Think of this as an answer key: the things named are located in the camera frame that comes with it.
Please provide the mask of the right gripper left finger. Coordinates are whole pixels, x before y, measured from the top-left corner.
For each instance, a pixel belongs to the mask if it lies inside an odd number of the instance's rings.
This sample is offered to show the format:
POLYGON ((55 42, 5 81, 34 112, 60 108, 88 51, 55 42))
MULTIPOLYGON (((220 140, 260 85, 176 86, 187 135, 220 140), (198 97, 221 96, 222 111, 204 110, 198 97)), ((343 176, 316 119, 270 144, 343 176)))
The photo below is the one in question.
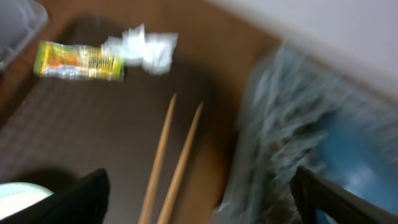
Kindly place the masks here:
POLYGON ((100 168, 1 220, 1 224, 102 224, 108 211, 109 194, 108 174, 100 168))

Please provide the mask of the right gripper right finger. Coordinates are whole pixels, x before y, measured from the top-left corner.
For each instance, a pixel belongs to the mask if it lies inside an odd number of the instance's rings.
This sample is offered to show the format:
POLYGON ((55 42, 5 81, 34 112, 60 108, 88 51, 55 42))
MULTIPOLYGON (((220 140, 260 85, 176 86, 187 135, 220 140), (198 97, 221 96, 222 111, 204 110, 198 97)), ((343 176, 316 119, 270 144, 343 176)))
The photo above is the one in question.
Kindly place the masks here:
POLYGON ((297 168, 291 193, 303 223, 316 224, 317 211, 337 223, 397 224, 397 216, 349 193, 306 167, 297 168))

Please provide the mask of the dark blue plate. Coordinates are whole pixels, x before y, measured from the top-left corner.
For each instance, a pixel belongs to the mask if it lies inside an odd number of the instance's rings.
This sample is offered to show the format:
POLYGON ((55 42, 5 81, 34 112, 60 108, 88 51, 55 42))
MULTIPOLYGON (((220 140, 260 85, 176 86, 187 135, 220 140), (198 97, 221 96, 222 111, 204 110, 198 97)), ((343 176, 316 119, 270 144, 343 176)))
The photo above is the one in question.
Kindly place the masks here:
POLYGON ((323 118, 317 128, 327 133, 316 149, 322 176, 349 193, 397 215, 397 172, 381 156, 376 139, 343 118, 323 118))

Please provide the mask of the wooden chopstick long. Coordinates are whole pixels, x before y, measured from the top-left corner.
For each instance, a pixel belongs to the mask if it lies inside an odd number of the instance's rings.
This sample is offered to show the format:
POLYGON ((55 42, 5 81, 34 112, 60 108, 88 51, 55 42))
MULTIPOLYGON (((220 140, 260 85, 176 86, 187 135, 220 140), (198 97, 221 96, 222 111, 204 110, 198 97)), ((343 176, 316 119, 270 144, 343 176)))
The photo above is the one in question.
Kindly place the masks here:
POLYGON ((189 158, 189 154, 192 148, 193 140, 195 138, 195 134, 197 131, 198 123, 200 120, 201 112, 203 109, 203 102, 201 102, 195 112, 195 115, 192 119, 192 123, 188 130, 188 134, 186 140, 184 142, 179 160, 177 162, 177 166, 175 168, 174 175, 172 177, 172 181, 170 183, 169 189, 167 191, 167 195, 162 206, 159 219, 157 224, 169 224, 175 202, 178 196, 178 191, 181 186, 181 182, 183 179, 183 174, 185 172, 185 168, 187 166, 187 161, 189 158))

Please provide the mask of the green yellow snack wrapper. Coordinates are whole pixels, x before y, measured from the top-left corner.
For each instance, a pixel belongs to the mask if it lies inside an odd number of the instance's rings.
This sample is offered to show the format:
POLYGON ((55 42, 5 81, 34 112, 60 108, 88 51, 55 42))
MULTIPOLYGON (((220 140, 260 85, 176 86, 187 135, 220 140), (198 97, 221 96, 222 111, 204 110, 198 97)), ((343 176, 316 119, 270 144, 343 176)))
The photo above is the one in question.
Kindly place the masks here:
POLYGON ((124 80, 124 63, 100 48, 40 41, 34 63, 39 77, 67 80, 124 80))

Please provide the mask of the white napkin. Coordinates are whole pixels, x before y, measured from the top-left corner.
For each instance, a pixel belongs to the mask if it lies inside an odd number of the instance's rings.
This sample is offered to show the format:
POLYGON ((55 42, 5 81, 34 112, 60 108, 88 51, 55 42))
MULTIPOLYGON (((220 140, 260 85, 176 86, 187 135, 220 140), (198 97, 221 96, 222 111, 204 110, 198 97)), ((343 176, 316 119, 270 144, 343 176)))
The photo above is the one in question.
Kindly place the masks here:
POLYGON ((177 41, 177 33, 147 33, 141 24, 125 30, 121 37, 108 37, 101 51, 119 57, 128 67, 142 67, 150 74, 163 75, 171 69, 177 41))

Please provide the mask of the wooden chopstick short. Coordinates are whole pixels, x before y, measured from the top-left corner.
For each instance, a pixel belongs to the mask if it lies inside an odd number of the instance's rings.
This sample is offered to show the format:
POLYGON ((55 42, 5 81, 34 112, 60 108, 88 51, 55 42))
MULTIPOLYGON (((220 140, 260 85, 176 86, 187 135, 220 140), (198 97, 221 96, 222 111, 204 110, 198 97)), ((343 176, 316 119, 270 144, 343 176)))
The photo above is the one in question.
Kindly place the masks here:
POLYGON ((160 177, 161 168, 162 168, 162 164, 163 164, 163 160, 164 160, 165 148, 166 148, 167 140, 169 137, 170 125, 172 123, 172 116, 174 113, 176 97, 177 97, 177 94, 174 93, 174 95, 170 101, 168 110, 167 110, 164 125, 162 127, 159 143, 157 146, 157 151, 155 154, 154 163, 153 163, 152 170, 150 173, 150 178, 148 181, 146 194, 144 197, 144 202, 142 204, 142 209, 141 209, 141 213, 139 216, 138 224, 149 224, 150 219, 152 217, 152 210, 153 210, 155 196, 156 196, 157 188, 158 188, 158 184, 159 184, 159 177, 160 177))

